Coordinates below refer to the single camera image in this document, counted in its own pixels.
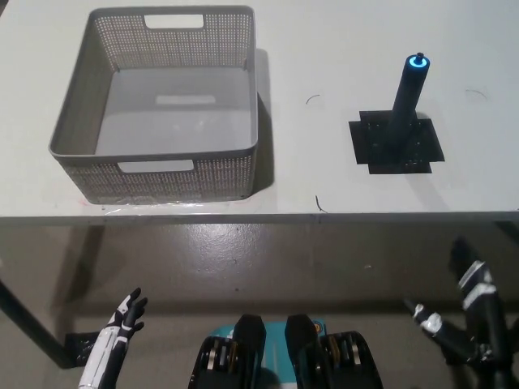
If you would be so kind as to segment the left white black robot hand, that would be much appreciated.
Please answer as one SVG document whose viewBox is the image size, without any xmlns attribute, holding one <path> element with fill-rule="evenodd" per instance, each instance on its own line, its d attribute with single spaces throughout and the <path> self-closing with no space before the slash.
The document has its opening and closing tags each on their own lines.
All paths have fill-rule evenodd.
<svg viewBox="0 0 519 389">
<path fill-rule="evenodd" d="M 99 332 L 78 388 L 115 388 L 133 335 L 144 328 L 140 321 L 148 303 L 141 288 L 129 293 Z"/>
</svg>

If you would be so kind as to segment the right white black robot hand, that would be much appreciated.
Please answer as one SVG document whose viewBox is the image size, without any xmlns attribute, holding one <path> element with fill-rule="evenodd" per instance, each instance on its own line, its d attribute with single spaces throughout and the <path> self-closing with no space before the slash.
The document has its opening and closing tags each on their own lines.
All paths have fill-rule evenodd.
<svg viewBox="0 0 519 389">
<path fill-rule="evenodd" d="M 464 329 L 422 303 L 405 299 L 406 309 L 422 333 L 440 348 L 447 365 L 472 369 L 478 388 L 517 388 L 513 361 L 518 353 L 518 324 L 507 326 L 503 301 L 487 262 L 459 237 L 450 250 L 448 268 L 461 293 Z"/>
</svg>

